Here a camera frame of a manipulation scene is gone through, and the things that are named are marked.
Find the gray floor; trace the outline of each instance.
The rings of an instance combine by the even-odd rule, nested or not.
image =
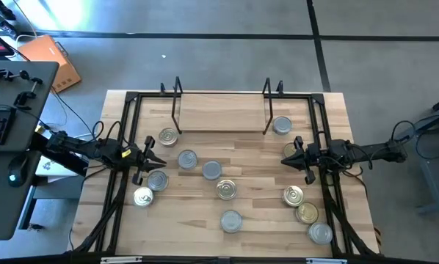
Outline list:
[[[39,29],[311,33],[305,0],[19,3]],[[314,0],[314,6],[321,34],[439,35],[439,0]],[[38,10],[47,15],[38,18]],[[107,89],[158,89],[160,82],[170,87],[175,76],[181,77],[185,89],[259,90],[270,77],[272,85],[283,80],[287,91],[322,91],[313,42],[307,40],[58,41],[83,78],[61,96],[89,124],[98,120]],[[331,90],[344,93],[359,144],[387,140],[397,121],[418,120],[439,100],[439,43],[324,41],[322,46]],[[42,118],[64,121],[53,97]],[[73,115],[60,128],[72,135],[87,132]],[[439,261],[439,213],[416,213],[416,206],[431,199],[410,150],[409,155],[404,164],[375,162],[374,170],[366,170],[364,175],[371,214],[382,231],[382,253]],[[75,211],[75,202],[37,204],[32,222],[44,224],[48,230],[17,231],[10,241],[0,241],[0,258],[65,251]]]

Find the black desk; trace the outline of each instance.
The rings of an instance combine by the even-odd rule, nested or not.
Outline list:
[[[39,117],[53,84],[58,69],[56,62],[10,62],[0,61],[0,69],[5,68],[17,74],[26,70],[31,77],[43,80],[35,93],[37,97],[29,100],[33,115]],[[13,82],[0,80],[0,104],[12,106],[19,92],[29,91],[32,83],[19,78]],[[0,240],[8,240],[14,234],[29,187],[32,184],[35,170],[40,160],[38,151],[29,152],[28,178],[18,188],[9,186],[7,182],[7,166],[19,152],[24,151],[30,144],[38,120],[34,117],[16,112],[15,120],[7,137],[5,145],[0,146]]]

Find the cardboard box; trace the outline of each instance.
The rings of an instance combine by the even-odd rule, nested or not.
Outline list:
[[[81,77],[68,59],[68,54],[50,36],[38,37],[19,47],[19,51],[31,61],[58,62],[59,69],[53,87],[57,92],[78,83]]]

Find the computer mouse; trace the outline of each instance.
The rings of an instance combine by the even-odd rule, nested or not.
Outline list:
[[[21,153],[9,163],[7,182],[12,187],[20,187],[27,180],[27,154]]]

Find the tin can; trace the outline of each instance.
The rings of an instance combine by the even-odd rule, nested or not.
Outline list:
[[[139,187],[133,194],[134,204],[142,208],[147,207],[153,202],[153,191],[148,187]]]
[[[165,128],[159,133],[159,142],[165,147],[174,147],[177,141],[177,131],[172,128]]]
[[[282,200],[288,205],[297,207],[304,201],[304,194],[298,186],[288,186],[283,191]]]
[[[314,224],[319,217],[317,207],[310,202],[304,202],[294,211],[298,221],[304,224]]]
[[[152,191],[163,191],[169,184],[169,178],[161,171],[151,172],[148,176],[148,188]]]
[[[288,143],[283,148],[282,156],[283,158],[291,157],[296,152],[296,147],[294,147],[293,143]]]
[[[236,184],[232,180],[222,180],[217,184],[217,193],[221,199],[233,199],[236,196]]]
[[[192,150],[184,150],[178,155],[177,162],[182,169],[194,169],[197,166],[197,154]]]
[[[288,117],[277,117],[273,121],[273,131],[280,135],[286,135],[291,130],[291,120]]]
[[[242,216],[234,210],[228,210],[223,213],[220,222],[225,232],[238,232],[242,227]]]
[[[332,240],[332,229],[328,224],[314,223],[308,229],[308,236],[318,245],[327,245]]]
[[[216,180],[221,177],[221,164],[218,161],[208,161],[202,168],[203,176],[207,180]]]

